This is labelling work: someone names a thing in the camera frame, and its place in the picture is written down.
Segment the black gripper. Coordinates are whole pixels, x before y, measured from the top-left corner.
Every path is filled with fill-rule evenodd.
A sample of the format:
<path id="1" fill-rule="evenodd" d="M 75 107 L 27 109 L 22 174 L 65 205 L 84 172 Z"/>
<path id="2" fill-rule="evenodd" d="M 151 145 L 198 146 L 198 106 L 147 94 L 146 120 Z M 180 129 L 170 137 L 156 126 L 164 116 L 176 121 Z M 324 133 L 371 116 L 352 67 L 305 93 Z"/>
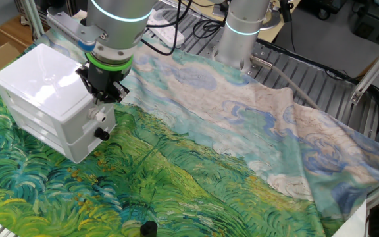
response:
<path id="1" fill-rule="evenodd" d="M 108 71 L 99 68 L 95 64 L 80 66 L 76 74 L 82 80 L 88 93 L 97 99 L 106 99 L 108 103 L 120 103 L 130 90 L 121 84 L 128 73 L 119 71 Z"/>

